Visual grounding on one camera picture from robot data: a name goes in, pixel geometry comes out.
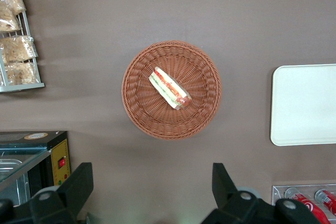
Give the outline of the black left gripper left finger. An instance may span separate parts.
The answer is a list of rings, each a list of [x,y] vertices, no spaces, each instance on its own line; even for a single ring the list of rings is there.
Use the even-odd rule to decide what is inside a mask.
[[[30,201],[33,223],[77,223],[93,191],[91,163],[81,163],[57,189],[43,189]]]

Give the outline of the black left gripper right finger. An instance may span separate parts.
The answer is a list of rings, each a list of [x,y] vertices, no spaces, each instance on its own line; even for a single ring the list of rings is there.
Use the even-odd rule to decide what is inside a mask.
[[[274,208],[250,190],[239,190],[222,163],[214,163],[212,192],[217,208],[202,223],[274,223]]]

